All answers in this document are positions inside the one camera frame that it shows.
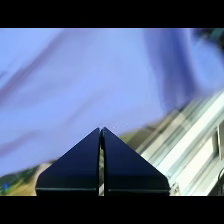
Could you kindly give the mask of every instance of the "purple fabric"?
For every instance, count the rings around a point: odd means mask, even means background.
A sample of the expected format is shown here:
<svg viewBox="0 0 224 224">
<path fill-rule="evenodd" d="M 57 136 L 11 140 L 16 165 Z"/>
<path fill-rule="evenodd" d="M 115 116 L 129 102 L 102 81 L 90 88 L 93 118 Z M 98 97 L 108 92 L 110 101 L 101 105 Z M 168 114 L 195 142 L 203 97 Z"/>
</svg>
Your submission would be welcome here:
<svg viewBox="0 0 224 224">
<path fill-rule="evenodd" d="M 96 127 L 117 135 L 224 86 L 192 29 L 0 29 L 0 176 L 55 159 Z"/>
</svg>

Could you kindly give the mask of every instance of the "light blue cloth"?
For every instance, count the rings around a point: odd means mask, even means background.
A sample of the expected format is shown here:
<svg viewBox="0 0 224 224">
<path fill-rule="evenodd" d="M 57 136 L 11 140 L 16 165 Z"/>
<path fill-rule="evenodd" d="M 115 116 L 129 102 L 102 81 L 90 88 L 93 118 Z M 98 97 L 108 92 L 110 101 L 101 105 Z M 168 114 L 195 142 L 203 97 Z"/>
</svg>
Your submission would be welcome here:
<svg viewBox="0 0 224 224">
<path fill-rule="evenodd" d="M 0 29 L 0 176 L 61 156 L 96 127 L 120 135 L 220 90 L 222 53 L 193 32 Z"/>
</svg>

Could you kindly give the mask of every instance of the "black triangular object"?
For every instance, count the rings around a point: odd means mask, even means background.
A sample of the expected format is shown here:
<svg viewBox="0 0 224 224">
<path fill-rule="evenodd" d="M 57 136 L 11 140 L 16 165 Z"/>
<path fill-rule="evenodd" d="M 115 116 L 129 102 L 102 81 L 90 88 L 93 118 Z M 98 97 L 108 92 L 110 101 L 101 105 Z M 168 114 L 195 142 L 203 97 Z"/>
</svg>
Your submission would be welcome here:
<svg viewBox="0 0 224 224">
<path fill-rule="evenodd" d="M 40 174 L 37 195 L 97 196 L 99 149 L 97 128 Z"/>
<path fill-rule="evenodd" d="M 107 128 L 104 149 L 104 195 L 169 195 L 167 178 Z"/>
</svg>

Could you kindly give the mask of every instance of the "cloth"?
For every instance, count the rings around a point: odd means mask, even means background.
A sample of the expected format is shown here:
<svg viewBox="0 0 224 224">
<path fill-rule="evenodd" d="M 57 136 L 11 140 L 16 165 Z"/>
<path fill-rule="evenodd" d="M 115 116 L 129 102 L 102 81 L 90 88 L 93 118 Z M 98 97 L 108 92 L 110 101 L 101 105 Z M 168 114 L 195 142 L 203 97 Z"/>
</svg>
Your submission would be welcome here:
<svg viewBox="0 0 224 224">
<path fill-rule="evenodd" d="M 96 127 L 116 135 L 224 86 L 194 29 L 0 29 L 0 176 L 56 159 Z"/>
</svg>

